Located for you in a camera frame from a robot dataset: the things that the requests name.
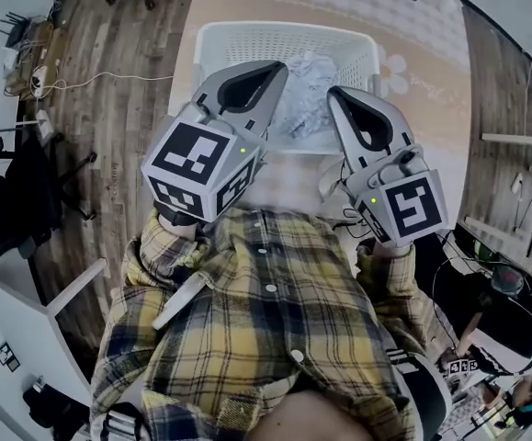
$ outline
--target cable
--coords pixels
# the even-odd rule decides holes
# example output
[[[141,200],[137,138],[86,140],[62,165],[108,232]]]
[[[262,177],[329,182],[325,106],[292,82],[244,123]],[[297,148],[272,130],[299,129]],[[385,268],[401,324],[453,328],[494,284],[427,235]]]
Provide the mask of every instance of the cable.
[[[529,200],[529,204],[526,205],[525,214],[523,214],[523,219],[521,219],[521,223],[519,223],[519,225],[515,228],[515,230],[520,229],[523,226],[523,222],[525,222],[526,214],[529,212],[531,203],[532,203],[532,195],[531,195],[531,199]]]
[[[468,265],[468,262],[467,262],[467,258],[464,258],[461,254],[459,254],[458,250],[456,250],[456,247],[454,247],[451,243],[449,243],[448,241],[448,237],[449,235],[452,233],[453,231],[449,231],[446,235],[446,240],[444,241],[444,244],[446,245],[449,245],[449,248],[451,248],[453,250],[453,252],[458,256],[458,258],[460,258],[463,262],[464,262],[464,265],[466,265],[468,267],[468,269],[470,270],[471,273],[476,273],[475,270],[473,270],[471,268],[470,265]]]
[[[526,88],[525,88],[525,112],[523,113],[523,137],[526,136],[526,112],[529,101],[529,85],[531,83],[531,74],[532,74],[532,59],[531,65],[529,66],[529,75],[526,78]],[[526,145],[523,145],[523,152],[521,154],[521,164],[525,161],[525,149]]]
[[[345,214],[345,213],[346,213],[347,211],[349,211],[349,210],[353,210],[353,211],[355,212],[356,215],[355,215],[355,216],[348,216],[347,214]],[[346,219],[357,219],[357,216],[358,216],[357,211],[356,211],[355,209],[353,209],[353,208],[343,208],[343,215],[344,215],[344,217],[345,217]],[[356,239],[356,240],[357,240],[357,239],[361,239],[361,238],[364,238],[364,237],[368,236],[368,235],[372,232],[371,228],[369,228],[368,231],[362,233],[361,235],[355,236],[355,235],[351,232],[351,230],[349,230],[350,227],[353,227],[354,225],[361,225],[363,222],[365,222],[365,221],[364,221],[363,218],[361,218],[361,219],[359,219],[359,220],[356,221],[356,222],[351,222],[351,223],[337,223],[337,224],[335,224],[335,225],[333,226],[332,229],[335,230],[335,229],[338,229],[339,227],[345,227],[345,228],[347,229],[347,232],[349,233],[349,235],[351,235],[351,237],[352,237],[353,239]]]
[[[453,345],[453,347],[456,347],[457,344],[456,344],[455,340],[451,337],[449,332],[447,331],[447,328],[446,328],[445,324],[443,322],[441,322],[441,319],[439,318],[439,314],[437,313],[437,304],[435,302],[435,283],[436,283],[437,275],[439,274],[439,270],[441,269],[441,267],[445,263],[449,263],[451,260],[455,260],[455,259],[456,259],[456,257],[453,256],[451,258],[448,258],[441,265],[439,265],[439,267],[437,268],[437,270],[435,272],[435,275],[433,276],[433,285],[431,286],[431,300],[433,301],[433,312],[435,313],[435,317],[437,318],[437,321],[439,323],[441,323],[441,327],[443,328],[443,331],[446,333],[447,337],[451,340],[451,344]]]
[[[36,67],[35,70],[33,71],[33,73],[35,73],[41,67],[42,67],[42,65],[40,65],[39,67]],[[116,77],[116,78],[136,78],[137,80],[144,80],[146,82],[155,82],[155,81],[158,81],[158,80],[168,80],[170,78],[174,78],[173,75],[170,75],[170,76],[167,76],[167,77],[151,77],[151,78],[147,78],[147,77],[139,77],[138,75],[117,75],[116,73],[112,73],[112,72],[101,72],[101,73],[98,73],[98,74],[94,75],[92,78],[90,78],[89,80],[83,82],[82,84],[76,84],[76,85],[68,85],[65,80],[60,78],[60,79],[56,80],[53,83],[53,85],[45,85],[45,86],[41,87],[41,90],[48,90],[47,93],[45,93],[45,94],[41,93],[41,96],[36,96],[35,92],[33,91],[33,89],[34,88],[39,88],[39,87],[35,86],[35,84],[33,83],[33,77],[31,77],[31,80],[30,80],[30,91],[33,94],[33,96],[35,97],[35,99],[40,100],[40,99],[43,99],[45,96],[47,96],[51,92],[51,90],[71,90],[73,88],[79,88],[81,86],[86,86],[86,85],[90,84],[91,82],[94,82],[98,77],[101,77],[102,75],[110,75],[110,76],[113,76],[113,77]]]

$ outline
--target plaid shirt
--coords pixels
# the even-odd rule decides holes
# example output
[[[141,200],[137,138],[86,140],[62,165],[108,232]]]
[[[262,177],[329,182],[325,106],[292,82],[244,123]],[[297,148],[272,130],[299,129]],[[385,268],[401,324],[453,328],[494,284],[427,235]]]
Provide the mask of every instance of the plaid shirt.
[[[304,214],[230,209],[190,242],[154,210],[113,295],[92,416],[144,372],[153,439],[241,440],[302,374],[376,439],[412,439],[385,349],[423,351],[414,249],[358,256],[355,280],[329,223]],[[207,286],[156,332],[193,271]]]

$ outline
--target white laundry basket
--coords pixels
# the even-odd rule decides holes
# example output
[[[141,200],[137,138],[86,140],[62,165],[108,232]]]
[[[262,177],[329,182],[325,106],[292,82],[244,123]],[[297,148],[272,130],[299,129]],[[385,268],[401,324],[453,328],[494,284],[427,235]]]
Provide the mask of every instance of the white laundry basket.
[[[250,61],[286,62],[301,51],[334,60],[340,85],[377,93],[378,48],[366,35],[300,23],[231,21],[209,23],[198,32],[194,51],[194,89],[221,69]]]

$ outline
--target white cloth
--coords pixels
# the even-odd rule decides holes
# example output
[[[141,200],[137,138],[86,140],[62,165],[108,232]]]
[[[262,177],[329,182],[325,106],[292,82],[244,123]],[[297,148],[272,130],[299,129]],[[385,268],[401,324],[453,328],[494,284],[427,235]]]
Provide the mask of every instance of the white cloth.
[[[276,138],[307,137],[330,130],[333,120],[327,106],[327,91],[337,85],[339,74],[333,59],[313,51],[286,61],[289,77],[270,125]]]

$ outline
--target desk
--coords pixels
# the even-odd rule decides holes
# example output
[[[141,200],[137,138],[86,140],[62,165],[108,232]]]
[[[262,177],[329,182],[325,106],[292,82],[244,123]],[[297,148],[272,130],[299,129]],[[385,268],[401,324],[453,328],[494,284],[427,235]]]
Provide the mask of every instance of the desk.
[[[481,139],[483,141],[488,142],[532,146],[532,137],[529,136],[482,134]],[[469,216],[466,217],[465,222],[467,225],[473,227],[477,231],[484,232],[494,238],[500,239],[503,241],[503,244],[511,244],[514,248],[524,253],[525,256],[529,256],[529,253],[532,249],[532,218],[531,221],[527,224],[525,231],[517,230],[515,231],[515,234],[510,234],[505,231],[501,231],[496,227],[488,225],[480,220],[476,220]]]
[[[379,45],[381,93],[408,119],[425,159],[441,174],[449,225],[458,216],[470,147],[470,60],[458,0],[192,0],[175,64],[168,112],[192,95],[198,30],[217,21],[323,25]],[[320,175],[311,155],[268,154],[245,194],[250,202],[318,212]],[[296,200],[289,204],[289,198]]]
[[[106,266],[105,259],[94,262],[47,307],[0,282],[0,331],[20,364],[86,406],[91,404],[90,384],[77,366],[55,317]]]
[[[488,247],[488,246],[486,246],[486,245],[484,245],[484,244],[482,243],[481,239],[480,239],[480,238],[478,237],[478,235],[477,235],[477,234],[476,234],[476,233],[475,233],[475,232],[474,232],[474,231],[468,226],[467,223],[464,223],[464,222],[461,222],[461,221],[460,221],[460,222],[458,222],[458,227],[457,227],[457,229],[456,229],[456,235],[459,236],[459,235],[460,235],[461,233],[463,233],[463,232],[467,233],[471,238],[473,238],[473,239],[477,240],[478,242],[480,242],[480,243],[481,243],[483,246],[485,246],[486,248],[491,249],[490,247]],[[448,242],[449,242],[452,246],[451,246],[451,247],[446,246],[446,247],[444,248],[444,251],[446,252],[447,256],[449,256],[449,257],[454,256],[454,255],[450,254],[450,253],[451,253],[451,249],[455,249],[455,252],[454,252],[455,254],[459,254],[459,253],[462,253],[462,254],[463,254],[463,252],[462,252],[462,251],[461,251],[461,250],[455,245],[455,243],[453,243],[453,239],[452,239],[451,237],[449,238]],[[500,252],[496,252],[496,253],[500,256],[501,261],[508,262],[509,264],[511,264],[511,265],[513,265],[513,266],[516,266],[516,267],[518,267],[519,269],[523,270],[523,272],[524,272],[524,274],[525,274],[525,276],[526,276],[526,280],[527,280],[529,286],[532,286],[532,276],[531,276],[529,273],[526,272],[526,270],[524,269],[523,266],[519,265],[515,260],[510,259],[510,258],[509,258],[508,256],[506,256],[505,254],[502,254],[502,253],[500,253]],[[452,265],[454,265],[454,266],[456,267],[456,269],[460,270],[460,266],[461,266],[461,267],[464,266],[463,264],[460,263],[461,261],[462,261],[462,260],[459,260],[459,259],[456,258],[456,259],[452,260],[451,263],[452,263]]]

